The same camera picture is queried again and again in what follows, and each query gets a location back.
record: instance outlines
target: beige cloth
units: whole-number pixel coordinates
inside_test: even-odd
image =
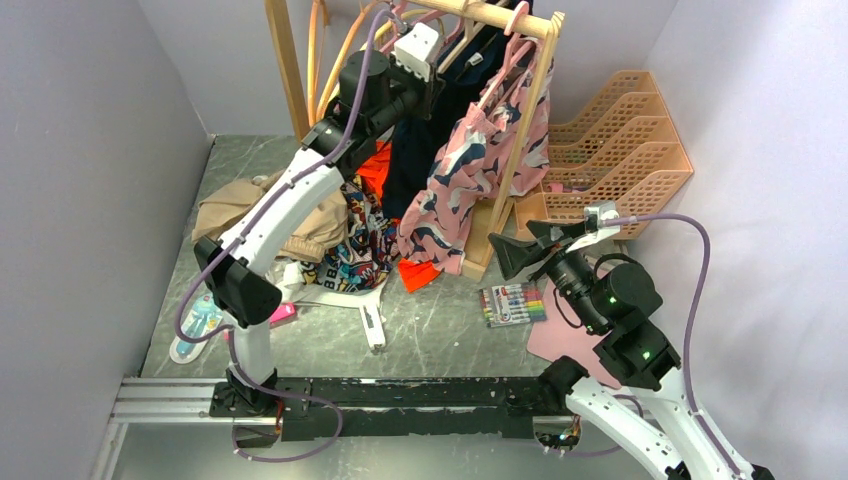
[[[267,178],[254,178],[253,181],[239,179],[202,200],[197,212],[197,223],[191,232],[191,241],[196,242],[204,235],[217,240],[259,202],[282,174],[277,172]],[[337,190],[306,217],[280,249],[279,256],[320,262],[325,251],[346,239],[347,202],[341,190]]]

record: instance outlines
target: plastic basket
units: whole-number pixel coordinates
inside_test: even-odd
[[[545,176],[542,189],[553,182],[568,182],[576,172],[558,169]],[[646,142],[638,145],[618,165],[585,191],[572,193],[533,193],[515,204],[517,237],[532,239],[528,220],[576,223],[583,221],[583,208],[590,203],[614,200],[623,216],[659,212],[692,175],[689,162],[679,142]],[[622,227],[616,240],[639,236],[644,223]]]
[[[618,136],[634,118],[641,116],[668,117],[665,103],[659,93],[633,92],[622,95],[593,125],[580,141],[570,145],[548,145],[551,167],[571,167],[588,162]]]
[[[582,164],[563,164],[551,161],[551,169],[542,179],[545,192],[552,192],[551,184],[565,188],[586,190],[603,182],[617,165],[646,142],[678,142],[674,125],[668,117],[636,117],[594,152],[589,161]]]
[[[631,92],[659,92],[651,73],[644,70],[616,72],[597,95],[577,114],[574,120],[562,125],[551,125],[550,143],[568,145],[581,138],[601,120],[622,95]]]

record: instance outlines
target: lavender wall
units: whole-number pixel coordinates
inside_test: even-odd
[[[139,0],[189,97],[213,133],[291,134],[280,72],[262,0]],[[321,88],[359,13],[358,0],[327,0]],[[568,121],[616,70],[638,68],[677,0],[535,0],[535,13],[566,13],[557,49],[555,121]],[[289,0],[292,31],[305,85],[312,2]],[[365,41],[366,21],[355,45]]]
[[[846,52],[843,2],[680,0],[646,62],[696,169],[670,209],[713,239],[696,390],[777,478],[848,474]],[[680,345],[700,240],[655,224],[636,253]]]
[[[135,0],[0,0],[0,478],[88,478],[209,143]]]

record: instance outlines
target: orange cloth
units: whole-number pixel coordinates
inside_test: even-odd
[[[433,268],[433,262],[415,263],[405,258],[398,263],[398,272],[400,279],[403,280],[403,286],[409,293],[432,282],[442,273]]]
[[[385,142],[377,142],[378,153],[366,160],[356,171],[365,180],[368,189],[377,195],[378,200],[383,198],[383,182],[389,175],[389,160],[392,156],[391,144],[383,148],[384,144]]]

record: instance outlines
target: clothing rack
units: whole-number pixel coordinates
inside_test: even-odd
[[[510,9],[485,3],[481,0],[414,0],[414,3],[500,29],[505,29],[514,15],[514,12]],[[292,126],[295,135],[298,138],[303,138],[309,132],[309,120],[286,0],[265,0],[265,11],[271,28],[271,38],[277,52],[277,63],[283,79],[283,88],[288,100]],[[528,111],[522,112],[521,120],[518,123],[516,141],[512,146],[504,172],[503,178],[505,181],[501,185],[497,198],[478,201],[474,206],[471,234],[465,244],[465,259],[462,264],[463,276],[474,280],[483,278],[483,274],[486,273],[486,268],[494,254],[494,250],[488,241],[488,235],[489,233],[503,231],[512,210],[513,200],[509,197],[509,182],[512,180],[515,169],[521,160],[524,138],[530,129],[530,122],[536,110],[539,95],[542,93],[542,84],[548,68],[550,68],[564,19],[565,15],[561,12],[554,12],[550,20],[532,15],[522,15],[513,24],[514,32],[536,38],[543,45],[540,61],[536,65],[536,71],[533,72],[533,83],[530,86],[530,98],[535,100],[528,102]]]

